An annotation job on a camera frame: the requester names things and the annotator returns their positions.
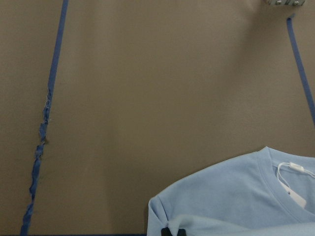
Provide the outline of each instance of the shirt sleeve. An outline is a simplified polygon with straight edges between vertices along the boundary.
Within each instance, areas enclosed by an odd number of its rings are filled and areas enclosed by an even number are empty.
[[[163,204],[158,196],[149,201],[149,218],[147,236],[160,236],[161,229],[167,225],[167,216]]]

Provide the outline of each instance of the white string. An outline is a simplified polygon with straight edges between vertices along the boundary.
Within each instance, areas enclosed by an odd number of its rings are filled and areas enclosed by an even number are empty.
[[[281,182],[281,180],[279,179],[279,176],[281,177],[281,179],[285,182],[285,184],[287,185],[288,188],[291,188],[290,185],[286,182],[285,178],[282,177],[282,175],[280,174],[280,168],[281,166],[288,166],[288,167],[291,167],[290,164],[292,164],[291,162],[288,163],[288,162],[281,162],[279,165],[278,165],[278,171],[277,171],[277,178],[278,180]],[[311,177],[315,178],[315,174],[309,170],[304,170],[303,171],[299,171],[301,173],[307,173],[309,174]]]
[[[286,182],[286,180],[282,177],[282,175],[280,174],[280,167],[283,166],[283,165],[286,165],[286,166],[289,166],[289,163],[287,162],[282,162],[278,165],[278,171],[277,171],[277,178],[278,180],[281,182],[281,180],[279,179],[279,176],[284,180],[284,182],[286,183],[287,187],[288,188],[291,188],[290,185]]]

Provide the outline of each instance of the torn tape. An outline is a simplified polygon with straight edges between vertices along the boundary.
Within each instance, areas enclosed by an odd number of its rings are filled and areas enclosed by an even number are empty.
[[[35,155],[34,155],[35,161],[34,161],[33,170],[31,173],[32,183],[29,188],[29,191],[31,194],[31,204],[28,205],[26,213],[23,217],[23,225],[21,227],[20,236],[27,236],[29,227],[31,225],[31,218],[33,214],[34,200],[35,200],[35,195],[36,195],[38,176],[39,176],[39,170],[40,170],[40,164],[41,164],[41,156],[44,153],[46,131],[47,131],[47,126],[48,126],[59,55],[60,55],[61,44],[62,44],[62,39],[63,39],[63,29],[64,29],[67,7],[68,7],[68,0],[63,0],[62,10],[61,10],[61,15],[60,15],[60,20],[59,20],[58,33],[57,33],[56,44],[55,44],[55,50],[54,50],[54,55],[53,55],[53,61],[51,64],[50,74],[49,74],[49,79],[48,79],[48,93],[47,93],[46,104],[43,110],[43,122],[40,124],[40,127],[39,127],[41,144],[38,145],[36,148]]]

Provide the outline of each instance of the t-shirt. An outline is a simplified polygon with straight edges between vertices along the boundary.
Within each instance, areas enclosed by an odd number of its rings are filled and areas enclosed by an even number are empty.
[[[269,147],[210,166],[170,185],[149,201],[148,236],[310,236],[315,234],[315,158]],[[304,202],[284,188],[287,183]]]

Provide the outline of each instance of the blue tape strip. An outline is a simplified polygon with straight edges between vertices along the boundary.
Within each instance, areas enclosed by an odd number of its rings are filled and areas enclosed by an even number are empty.
[[[48,80],[47,100],[46,100],[45,108],[43,110],[43,122],[40,124],[40,127],[39,127],[41,144],[38,145],[36,148],[35,161],[34,161],[34,166],[33,166],[33,170],[31,173],[31,177],[32,177],[32,183],[30,186],[31,204],[28,205],[27,211],[23,217],[23,225],[21,227],[20,236],[27,236],[28,231],[29,231],[29,227],[31,225],[31,218],[32,218],[34,200],[35,200],[37,183],[38,183],[39,169],[40,169],[40,164],[41,164],[40,159],[41,159],[41,156],[44,152],[44,145],[45,145],[45,140],[46,140],[46,130],[47,130],[47,126],[48,126],[51,102],[53,99],[55,79],[56,79],[61,43],[62,43],[62,39],[63,39],[63,29],[64,29],[67,7],[68,7],[68,0],[63,0],[62,11],[61,11],[59,27],[58,27],[58,33],[57,33],[57,39],[56,39],[55,50],[54,50],[54,55],[53,55],[53,61],[51,64],[49,80]]]
[[[313,97],[312,97],[312,92],[311,92],[309,83],[308,83],[307,78],[306,78],[306,74],[305,74],[305,71],[304,71],[304,67],[303,67],[302,59],[301,59],[301,56],[300,56],[300,53],[299,53],[299,49],[297,47],[297,43],[296,43],[296,40],[295,40],[295,35],[294,35],[293,25],[292,25],[292,18],[294,16],[295,16],[295,14],[293,14],[290,17],[288,17],[288,19],[286,21],[286,25],[287,25],[287,30],[288,30],[288,33],[289,33],[292,49],[293,49],[293,52],[294,52],[296,65],[297,65],[297,68],[299,70],[301,81],[302,81],[302,85],[303,85],[303,88],[304,88],[304,93],[306,95],[307,103],[309,105],[309,108],[310,108],[310,111],[311,111],[311,115],[312,115],[312,118],[313,118],[313,123],[314,123],[314,126],[315,126],[315,105],[314,105],[314,101],[313,101]]]

